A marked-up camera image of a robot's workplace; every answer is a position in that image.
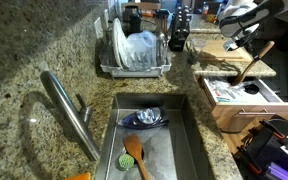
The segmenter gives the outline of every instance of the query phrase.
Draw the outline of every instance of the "sink basin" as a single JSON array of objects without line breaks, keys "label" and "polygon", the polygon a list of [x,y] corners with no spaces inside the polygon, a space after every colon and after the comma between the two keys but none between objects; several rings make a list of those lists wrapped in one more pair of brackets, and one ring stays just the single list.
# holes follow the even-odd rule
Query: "sink basin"
[{"label": "sink basin", "polygon": [[[166,108],[168,125],[146,130],[117,125],[118,120],[139,109],[156,106]],[[123,138],[132,133],[136,133],[143,144],[143,160],[152,180],[214,179],[185,95],[115,95],[96,179],[141,178],[136,164],[128,171],[120,170],[118,165],[119,156],[126,153]]]}]

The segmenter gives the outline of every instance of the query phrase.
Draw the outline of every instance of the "wooden drawer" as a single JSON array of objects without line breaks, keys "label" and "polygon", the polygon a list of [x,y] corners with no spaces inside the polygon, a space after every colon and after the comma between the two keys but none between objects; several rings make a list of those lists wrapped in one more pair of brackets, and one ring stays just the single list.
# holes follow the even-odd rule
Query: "wooden drawer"
[{"label": "wooden drawer", "polygon": [[239,133],[255,118],[269,119],[274,114],[288,114],[288,102],[283,102],[262,80],[255,79],[265,101],[261,102],[219,102],[208,83],[209,77],[198,76],[198,82],[210,103],[212,115],[222,132]]}]

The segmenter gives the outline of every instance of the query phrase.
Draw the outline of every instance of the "wooden handle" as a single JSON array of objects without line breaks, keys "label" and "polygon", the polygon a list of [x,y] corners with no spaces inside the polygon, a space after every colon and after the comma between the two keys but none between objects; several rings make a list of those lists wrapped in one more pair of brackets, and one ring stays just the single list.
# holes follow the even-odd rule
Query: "wooden handle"
[{"label": "wooden handle", "polygon": [[[274,41],[269,41],[266,43],[266,45],[263,47],[263,49],[261,50],[261,52],[259,53],[259,59],[262,59],[265,54],[274,46]],[[246,77],[246,74],[248,73],[248,71],[250,71],[250,69],[256,64],[256,60],[253,60],[247,67],[246,69],[244,70],[244,72],[237,76],[234,81],[231,83],[232,86],[236,86],[238,85],[239,83],[241,83],[244,78]]]},{"label": "wooden handle", "polygon": [[143,180],[150,180],[150,176],[148,175],[148,172],[147,172],[147,170],[146,170],[146,168],[144,166],[143,161],[142,160],[138,160],[137,163],[138,163],[138,167],[139,167],[140,172],[141,172],[142,179]]},{"label": "wooden handle", "polygon": [[259,54],[259,58],[262,59],[265,54],[274,46],[274,41],[269,41],[266,43],[266,45],[263,47],[262,51]]}]

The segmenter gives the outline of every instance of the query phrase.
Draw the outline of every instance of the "stainless steel faucet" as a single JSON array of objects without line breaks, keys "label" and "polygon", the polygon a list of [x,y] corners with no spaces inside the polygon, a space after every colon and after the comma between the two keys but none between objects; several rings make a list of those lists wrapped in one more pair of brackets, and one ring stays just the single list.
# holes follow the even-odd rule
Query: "stainless steel faucet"
[{"label": "stainless steel faucet", "polygon": [[53,104],[65,115],[65,118],[72,125],[72,134],[80,141],[79,145],[86,156],[90,161],[98,160],[100,157],[99,147],[88,131],[91,108],[87,107],[82,98],[78,96],[77,98],[82,105],[80,113],[78,113],[55,75],[49,71],[44,71],[40,78]]}]

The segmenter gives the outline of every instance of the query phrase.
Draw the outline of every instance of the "dish rack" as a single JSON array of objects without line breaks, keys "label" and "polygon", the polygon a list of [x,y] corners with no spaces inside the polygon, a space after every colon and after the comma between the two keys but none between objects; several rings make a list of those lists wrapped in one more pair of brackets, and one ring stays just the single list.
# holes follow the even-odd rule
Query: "dish rack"
[{"label": "dish rack", "polygon": [[171,56],[169,49],[167,50],[166,62],[162,64],[161,59],[156,59],[157,67],[151,67],[143,71],[129,71],[118,66],[114,56],[113,44],[110,41],[105,44],[99,54],[101,68],[103,72],[110,73],[112,77],[160,77],[163,72],[171,69]]}]

